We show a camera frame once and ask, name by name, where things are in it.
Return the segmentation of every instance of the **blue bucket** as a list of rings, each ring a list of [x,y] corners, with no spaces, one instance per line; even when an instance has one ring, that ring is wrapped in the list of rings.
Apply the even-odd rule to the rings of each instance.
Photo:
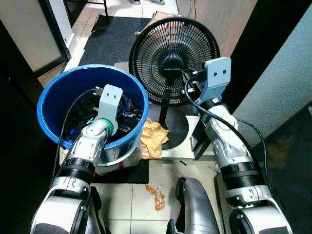
[[[123,90],[143,115],[137,126],[127,135],[107,143],[98,166],[110,166],[123,161],[137,146],[142,135],[142,127],[148,114],[148,98],[141,83],[131,74],[113,66],[92,64],[66,71],[53,79],[43,90],[37,105],[39,125],[55,143],[63,121],[75,99],[95,86],[104,88],[106,84]],[[63,140],[61,145],[70,148],[72,141]]]

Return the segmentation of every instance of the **electric fan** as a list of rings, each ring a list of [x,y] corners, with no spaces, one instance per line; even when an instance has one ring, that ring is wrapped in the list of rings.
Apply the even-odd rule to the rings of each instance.
[[[162,149],[176,147],[188,133],[185,115],[177,108],[189,103],[182,70],[201,70],[203,62],[220,57],[212,33],[201,23],[183,17],[161,19],[136,39],[129,57],[129,72],[143,84],[149,97],[149,117],[169,129]]]

